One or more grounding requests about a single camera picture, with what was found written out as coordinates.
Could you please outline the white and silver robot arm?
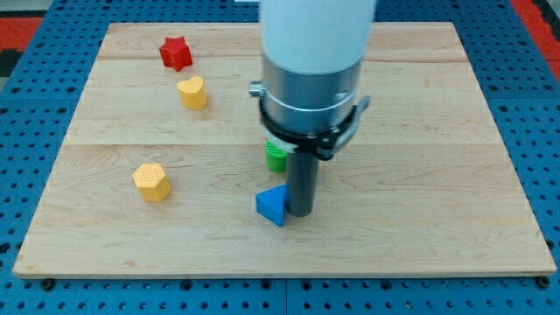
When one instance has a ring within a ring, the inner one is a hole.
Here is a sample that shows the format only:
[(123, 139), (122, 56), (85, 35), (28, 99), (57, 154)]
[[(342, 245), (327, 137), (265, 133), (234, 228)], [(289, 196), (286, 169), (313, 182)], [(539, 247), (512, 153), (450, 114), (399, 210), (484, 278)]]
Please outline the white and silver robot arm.
[(262, 121), (272, 133), (321, 134), (354, 107), (375, 0), (262, 0)]

